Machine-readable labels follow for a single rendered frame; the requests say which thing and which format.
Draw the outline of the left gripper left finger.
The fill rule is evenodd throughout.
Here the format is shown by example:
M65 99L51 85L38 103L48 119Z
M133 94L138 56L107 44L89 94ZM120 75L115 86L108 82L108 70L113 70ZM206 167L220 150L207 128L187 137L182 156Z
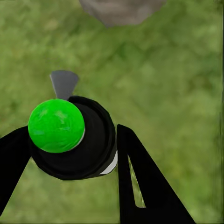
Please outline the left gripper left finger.
M0 139L0 216L31 157L28 137L25 126Z

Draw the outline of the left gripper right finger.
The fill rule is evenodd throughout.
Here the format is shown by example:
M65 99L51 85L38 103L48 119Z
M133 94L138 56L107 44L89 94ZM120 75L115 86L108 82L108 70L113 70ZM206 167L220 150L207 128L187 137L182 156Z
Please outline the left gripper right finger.
M135 132L117 125L120 224L196 224ZM135 205L131 160L146 208Z

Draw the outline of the pesticide atomizer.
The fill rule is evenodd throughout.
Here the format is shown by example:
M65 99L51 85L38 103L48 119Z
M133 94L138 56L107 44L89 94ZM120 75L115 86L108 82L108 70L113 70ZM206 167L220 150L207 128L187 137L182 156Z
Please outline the pesticide atomizer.
M36 165L60 180L105 176L118 164L117 139L109 112L97 101L72 96L80 78L67 70L50 75L56 99L31 113L28 146Z

